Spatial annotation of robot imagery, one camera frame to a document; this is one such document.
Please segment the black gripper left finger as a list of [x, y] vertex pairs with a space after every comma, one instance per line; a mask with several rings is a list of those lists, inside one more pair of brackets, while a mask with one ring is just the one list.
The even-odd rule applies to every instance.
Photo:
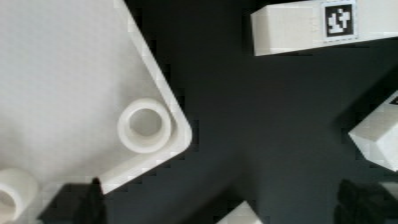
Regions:
[[67, 183], [51, 199], [37, 220], [42, 224], [106, 224], [101, 182]]

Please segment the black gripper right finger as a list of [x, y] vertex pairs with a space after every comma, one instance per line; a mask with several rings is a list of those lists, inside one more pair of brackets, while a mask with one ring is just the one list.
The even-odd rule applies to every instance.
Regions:
[[334, 224], [398, 224], [398, 182], [341, 181]]

